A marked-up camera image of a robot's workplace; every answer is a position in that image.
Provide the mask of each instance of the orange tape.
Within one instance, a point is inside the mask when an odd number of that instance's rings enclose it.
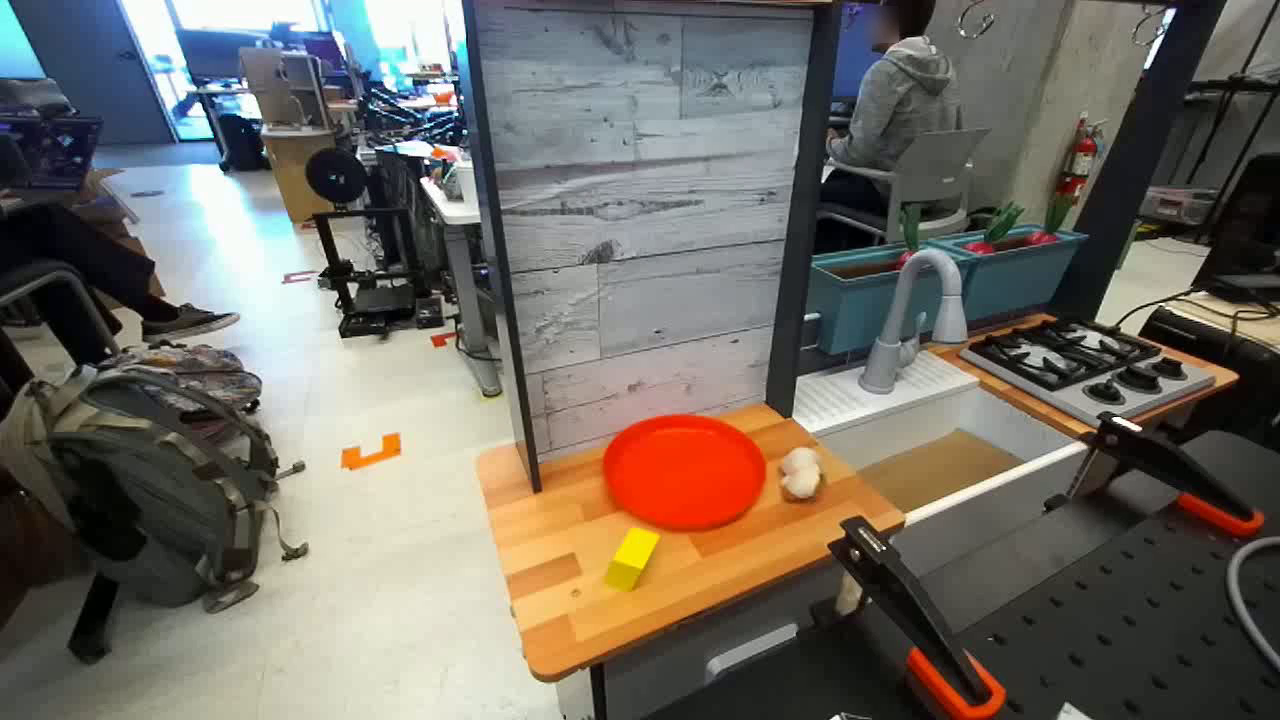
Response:
[[[357,473],[357,469],[369,469],[369,463],[384,463],[392,457],[402,457],[402,432],[389,432],[384,448],[377,448],[377,454],[343,448],[343,469]]]

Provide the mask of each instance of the man in gray hoodie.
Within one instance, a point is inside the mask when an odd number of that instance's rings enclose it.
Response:
[[[894,168],[918,138],[962,130],[962,105],[951,90],[956,73],[926,36],[927,21],[932,0],[880,0],[871,49],[883,55],[868,67],[856,91],[848,138],[830,140],[834,173],[820,191],[824,205],[883,215],[883,191],[845,168]],[[820,237],[820,253],[824,243],[848,249],[868,242],[871,237]]]

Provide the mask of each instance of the backpack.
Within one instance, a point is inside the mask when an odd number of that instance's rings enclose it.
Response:
[[[129,348],[103,366],[114,370],[139,370],[139,374],[160,374],[172,378],[178,383],[190,383],[204,396],[215,396],[239,413],[255,413],[265,396],[265,379],[251,378],[235,353],[210,348],[210,345],[147,345],[147,348]]]
[[[100,578],[147,606],[233,608],[255,594],[272,436],[239,410],[137,366],[75,383],[32,379],[5,429],[10,473],[67,529]]]

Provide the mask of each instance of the black clamp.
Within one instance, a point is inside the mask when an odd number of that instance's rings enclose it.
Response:
[[[1006,683],[971,662],[948,620],[936,613],[922,582],[906,568],[898,550],[859,515],[840,526],[845,536],[834,542],[835,565],[865,584],[876,608],[914,640],[906,674],[914,687],[932,705],[932,713],[951,720],[1001,716],[1007,705]]]
[[[1088,457],[1066,502],[1106,493],[1119,473],[1139,469],[1152,479],[1179,487],[1171,502],[1188,519],[1209,526],[1226,536],[1247,542],[1263,532],[1263,512],[1227,493],[1206,463],[1186,448],[1150,436],[1139,424],[1106,413],[1092,432]]]

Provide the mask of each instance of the person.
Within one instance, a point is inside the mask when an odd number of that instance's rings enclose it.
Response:
[[[73,266],[88,289],[139,311],[147,345],[215,334],[239,321],[235,311],[210,311],[196,306],[160,302],[153,291],[158,266],[139,253],[121,249],[64,205],[32,205],[0,215],[0,277],[32,261]],[[67,291],[64,284],[47,284],[32,302],[75,366],[100,366],[109,358],[75,291]],[[121,321],[109,309],[100,309],[100,318],[114,334],[121,334]]]
[[[932,21],[932,0],[880,0],[880,21],[871,23],[871,49],[883,53],[851,105],[848,138],[830,138],[830,181],[820,188],[824,205],[845,205],[851,211],[887,215],[883,188],[851,175],[848,168],[894,173],[908,143],[926,133],[962,130],[956,73],[926,36]],[[871,243],[868,232],[845,237],[820,232],[820,253],[830,243]]]

